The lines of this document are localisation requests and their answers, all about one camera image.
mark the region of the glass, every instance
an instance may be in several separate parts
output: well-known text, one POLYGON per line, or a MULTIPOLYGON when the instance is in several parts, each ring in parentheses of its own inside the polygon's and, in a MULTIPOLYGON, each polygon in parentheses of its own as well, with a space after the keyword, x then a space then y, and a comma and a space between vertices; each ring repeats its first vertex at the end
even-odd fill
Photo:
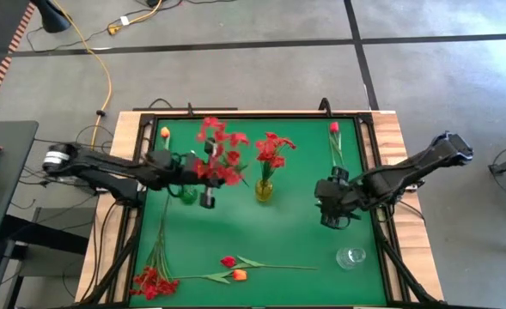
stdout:
POLYGON ((365 260, 362 248, 341 248, 337 251, 337 263, 344 270, 351 270, 365 260))

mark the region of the green mat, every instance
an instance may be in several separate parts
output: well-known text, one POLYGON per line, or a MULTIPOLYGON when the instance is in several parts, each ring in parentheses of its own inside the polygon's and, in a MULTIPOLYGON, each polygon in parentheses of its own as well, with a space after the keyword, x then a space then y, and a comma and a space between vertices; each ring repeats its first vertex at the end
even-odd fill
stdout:
MULTIPOLYGON (((173 276, 208 275, 225 271, 224 256, 242 256, 274 265, 301 265, 317 270, 248 269, 245 282, 226 285, 204 279, 182 280, 176 294, 146 300, 132 296, 131 306, 330 306, 385 305, 381 269, 369 213, 358 214, 344 231, 320 225, 314 206, 314 186, 328 176, 332 159, 325 119, 228 120, 228 132, 244 132, 252 142, 241 154, 249 167, 243 184, 215 190, 216 208, 185 205, 172 198, 167 214, 167 257, 173 276), (269 203, 258 203, 254 184, 260 177, 254 142, 272 131, 297 146, 284 154, 286 167, 272 177, 274 193, 269 203), (365 261, 353 270, 342 270, 336 260, 342 247, 361 247, 365 261)), ((205 158, 196 142, 201 121, 161 120, 157 131, 171 131, 170 148, 184 154, 194 150, 205 158)), ((357 136, 351 119, 339 120, 342 149, 351 177, 361 173, 357 136)), ((155 148, 162 148, 158 138, 155 148)), ((144 267, 155 243, 166 191, 149 191, 135 273, 144 267)))

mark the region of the black metal frame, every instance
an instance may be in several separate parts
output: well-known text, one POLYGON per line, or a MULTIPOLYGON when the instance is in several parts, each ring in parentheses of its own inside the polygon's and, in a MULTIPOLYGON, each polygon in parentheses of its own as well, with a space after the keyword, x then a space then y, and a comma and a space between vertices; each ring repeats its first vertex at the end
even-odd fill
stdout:
MULTIPOLYGON (((148 109, 138 109, 138 110, 139 111, 147 111, 148 109)), ((153 147, 155 145, 155 139, 157 136, 157 134, 155 132, 156 132, 156 128, 158 127, 158 124, 160 121, 169 120, 169 119, 170 120, 198 119, 198 118, 204 117, 203 114, 193 113, 193 110, 191 110, 189 107, 185 108, 185 109, 164 109, 163 108, 163 109, 155 109, 153 111, 168 111, 168 110, 170 110, 170 111, 175 111, 175 110, 176 111, 178 111, 178 110, 188 111, 188 113, 181 114, 181 115, 159 115, 159 114, 154 114, 154 113, 142 114, 140 117, 140 122, 139 122, 140 128, 137 133, 137 143, 136 143, 136 147, 134 149, 134 160, 135 161, 137 161, 139 159, 139 155, 140 155, 140 153, 142 151, 142 147, 143 147, 143 141, 146 138, 149 140, 149 150, 153 149, 153 147), (145 127, 147 125, 151 125, 152 127, 151 127, 151 132, 150 132, 149 136, 145 137, 143 134, 145 131, 145 127)), ((234 109, 234 108, 201 108, 201 109, 195 109, 195 110, 196 111, 199 111, 199 110, 201 110, 201 111, 228 111, 228 110, 236 111, 236 109, 234 109)), ((366 156, 365 146, 363 144, 363 133, 362 133, 362 129, 361 129, 362 124, 366 125, 368 128, 369 140, 371 141, 372 148, 377 149, 377 151, 376 152, 374 151, 374 153, 373 153, 373 156, 375 157, 375 163, 379 162, 378 164, 380 165, 381 158, 380 158, 380 154, 378 152, 378 148, 376 147, 376 140, 373 141, 373 139, 372 139, 372 137, 375 136, 375 127, 374 127, 373 119, 372 119, 370 112, 365 112, 365 113, 352 112, 352 113, 335 114, 331 110, 331 106, 326 98, 324 98, 321 101, 319 110, 325 111, 325 113, 318 113, 318 112, 315 113, 314 112, 314 113, 297 114, 297 113, 293 113, 293 112, 277 112, 277 113, 258 112, 258 113, 252 113, 252 114, 216 114, 216 113, 214 113, 214 115, 220 119, 228 119, 228 118, 238 118, 238 119, 255 119, 255 118, 335 118, 335 119, 343 119, 343 118, 347 118, 347 119, 351 119, 352 121, 354 121, 354 127, 355 127, 356 136, 357 136, 357 146, 360 151, 360 159, 361 159, 361 164, 362 164, 363 170, 366 170, 368 168, 368 165, 367 165, 367 156, 366 156)), ((388 217, 390 217, 390 214, 387 211, 387 209, 385 209, 385 210, 386 210, 385 211, 386 215, 388 217)), ((119 250, 122 247, 122 244, 124 243, 127 224, 128 224, 127 222, 130 219, 130 214, 131 214, 131 212, 129 209, 124 210, 121 226, 119 227, 118 243, 117 243, 117 248, 116 248, 116 253, 115 253, 116 255, 119 253, 119 250)), ((375 224, 379 224, 378 219, 377 219, 376 210, 371 210, 369 216, 370 216, 371 223, 373 225, 373 229, 375 232, 375 224)), ((143 219, 143 210, 138 209, 137 210, 137 219, 136 219, 135 224, 141 225, 140 221, 142 219, 143 219)), ((398 242, 397 242, 398 237, 396 234, 394 224, 392 226, 388 226, 388 233, 391 236, 391 239, 393 240, 392 241, 393 249, 396 252, 399 252, 399 246, 396 246, 398 244, 398 242)), ((376 250, 377 250, 379 266, 381 269, 381 276, 382 276, 382 280, 383 280, 384 293, 385 293, 385 296, 387 299, 387 303, 390 303, 393 301, 393 291, 392 291, 392 287, 391 287, 391 283, 390 283, 390 275, 388 273, 385 253, 382 249, 382 246, 381 246, 379 240, 376 237, 375 237, 375 246, 376 246, 376 250)), ((125 294, 123 296, 123 299, 124 299, 123 303, 125 303, 127 305, 130 300, 130 297, 129 297, 130 295, 128 294, 128 291, 130 290, 131 284, 132 284, 131 276, 134 273, 134 264, 136 262, 136 258, 137 258, 137 247, 135 247, 131 253, 130 262, 129 262, 129 269, 128 269, 127 276, 126 276, 126 282, 125 282, 126 289, 125 289, 125 294)), ((400 281, 400 292, 402 294, 402 300, 408 301, 409 300, 408 289, 404 283, 402 284, 402 281, 400 281)), ((114 283, 112 283, 112 286, 108 290, 108 301, 113 301, 113 296, 114 296, 114 283)), ((338 308, 350 308, 350 307, 349 306, 338 306, 338 308)))

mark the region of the wooden table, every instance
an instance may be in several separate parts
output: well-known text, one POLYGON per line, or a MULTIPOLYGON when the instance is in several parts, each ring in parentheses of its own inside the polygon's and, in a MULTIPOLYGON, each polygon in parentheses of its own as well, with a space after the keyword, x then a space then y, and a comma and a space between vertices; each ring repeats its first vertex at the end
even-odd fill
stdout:
MULTIPOLYGON (((235 113, 270 113, 277 115, 278 113, 325 113, 324 111, 196 111, 196 115, 216 115, 216 114, 235 114, 235 113)), ((366 113, 365 111, 333 111, 333 114, 338 113, 366 113)), ((115 129, 115 137, 111 149, 111 155, 123 157, 131 160, 135 147, 137 144, 137 134, 142 113, 155 113, 159 115, 175 116, 187 114, 188 111, 162 111, 162 112, 122 112, 119 115, 117 127, 115 129)), ((407 157, 405 151, 404 141, 399 128, 398 117, 395 112, 370 112, 375 127, 375 134, 378 143, 378 149, 381 155, 381 163, 383 165, 396 164, 407 157)), ((375 166, 374 156, 370 147, 370 140, 367 134, 367 127, 362 126, 363 140, 368 158, 369 167, 375 166)), ((147 148, 147 143, 143 143, 143 148, 147 148)), ((417 194, 406 193, 403 201, 409 203, 411 206, 418 210, 420 205, 418 202, 417 194)), ((102 278, 109 267, 112 265, 115 253, 116 242, 118 238, 118 231, 123 214, 121 207, 115 208, 106 218, 106 214, 110 206, 113 204, 111 195, 103 195, 99 198, 98 206, 96 209, 96 235, 100 235, 102 223, 105 221, 104 240, 102 248, 99 247, 97 241, 97 250, 102 250, 102 256, 99 263, 99 277, 102 278)), ((396 227, 396 233, 399 240, 399 247, 401 250, 402 258, 417 278, 417 280, 424 286, 429 294, 435 298, 442 300, 442 290, 436 273, 436 266, 432 257, 430 249, 430 242, 426 233, 424 222, 418 215, 412 213, 410 210, 397 206, 393 217, 396 227)), ((127 231, 131 231, 133 220, 130 220, 127 231)), ((395 300, 401 300, 399 293, 399 284, 397 273, 392 263, 387 258, 387 265, 390 274, 390 282, 392 286, 392 294, 395 300)), ((125 278, 128 270, 128 259, 121 267, 119 272, 119 279, 116 283, 114 301, 122 301, 125 291, 125 278)), ((81 300, 85 293, 90 281, 93 279, 94 271, 94 242, 89 241, 87 255, 82 267, 81 279, 76 292, 76 301, 81 300)))

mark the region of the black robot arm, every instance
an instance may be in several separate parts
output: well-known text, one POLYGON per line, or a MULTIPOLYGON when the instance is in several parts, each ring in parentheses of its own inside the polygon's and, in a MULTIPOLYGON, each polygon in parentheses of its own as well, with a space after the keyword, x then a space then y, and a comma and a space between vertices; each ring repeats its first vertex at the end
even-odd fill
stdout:
POLYGON ((320 200, 321 224, 339 229, 340 218, 359 219, 352 212, 395 204, 409 185, 421 185, 422 177, 439 167, 462 166, 472 160, 472 148, 457 134, 445 132, 429 147, 393 166, 381 166, 348 181, 348 172, 332 169, 321 179, 314 195, 320 200))
POLYGON ((136 163, 79 144, 63 143, 49 147, 43 170, 52 177, 83 179, 93 188, 110 191, 118 203, 132 207, 143 202, 137 192, 137 182, 154 191, 170 185, 204 185, 200 204, 212 209, 215 202, 212 188, 219 188, 224 180, 199 178, 195 172, 196 160, 195 154, 179 155, 163 149, 147 153, 143 162, 136 163))

